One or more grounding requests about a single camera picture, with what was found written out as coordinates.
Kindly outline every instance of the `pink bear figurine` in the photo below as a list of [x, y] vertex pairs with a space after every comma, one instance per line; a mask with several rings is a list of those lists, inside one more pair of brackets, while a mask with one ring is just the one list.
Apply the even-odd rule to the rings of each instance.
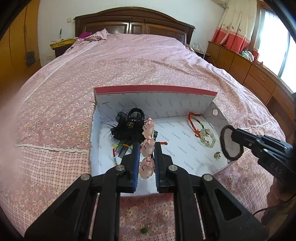
[[139, 173], [140, 177], [147, 179], [153, 175], [154, 172], [154, 160], [151, 157], [144, 158], [140, 162]]
[[142, 153], [143, 157], [150, 157], [150, 155], [154, 152], [154, 145], [155, 141], [148, 136], [141, 144], [140, 152]]
[[145, 138], [151, 137], [154, 132], [154, 120], [152, 120], [151, 118], [148, 118], [147, 122], [143, 126], [143, 130], [144, 131], [142, 134]]

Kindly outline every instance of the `drawer handle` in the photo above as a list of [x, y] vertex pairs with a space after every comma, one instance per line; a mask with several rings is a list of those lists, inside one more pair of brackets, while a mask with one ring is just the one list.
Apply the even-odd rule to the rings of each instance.
[[289, 106], [289, 104], [288, 104], [287, 102], [285, 102], [285, 104], [288, 106], [288, 108], [289, 108], [290, 110], [292, 110], [291, 107]]
[[258, 77], [259, 77], [260, 79], [262, 79], [263, 81], [265, 81], [265, 79], [264, 79], [263, 77], [261, 77], [260, 75], [258, 75]]

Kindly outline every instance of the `window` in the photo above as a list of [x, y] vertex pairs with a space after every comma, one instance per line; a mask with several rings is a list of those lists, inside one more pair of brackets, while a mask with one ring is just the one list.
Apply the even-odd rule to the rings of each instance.
[[264, 66], [296, 92], [296, 77], [292, 74], [296, 56], [295, 41], [277, 15], [270, 10], [262, 10], [260, 29], [256, 46], [258, 61], [263, 62]]

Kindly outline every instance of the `bed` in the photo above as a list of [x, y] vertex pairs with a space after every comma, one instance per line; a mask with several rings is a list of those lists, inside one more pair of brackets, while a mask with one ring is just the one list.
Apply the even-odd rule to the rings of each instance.
[[[254, 94], [184, 47], [193, 26], [154, 10], [124, 7], [76, 17], [75, 27], [77, 36], [103, 29], [110, 34], [107, 40], [76, 41], [35, 73], [1, 113], [0, 205], [21, 235], [91, 171], [93, 87], [157, 84], [216, 91], [214, 103], [231, 125], [285, 139]], [[249, 150], [215, 178], [250, 212], [267, 206], [273, 178]], [[120, 209], [121, 240], [174, 240], [172, 195], [123, 197]], [[147, 225], [143, 236], [139, 229]]]

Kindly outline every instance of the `purple pillow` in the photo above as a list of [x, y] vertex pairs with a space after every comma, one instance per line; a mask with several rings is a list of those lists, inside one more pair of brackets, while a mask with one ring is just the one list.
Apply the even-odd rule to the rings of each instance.
[[86, 37], [88, 37], [88, 36], [91, 36], [91, 33], [89, 33], [89, 32], [85, 32], [85, 33], [80, 34], [79, 38], [80, 38], [80, 39], [84, 39], [84, 38], [86, 38]]

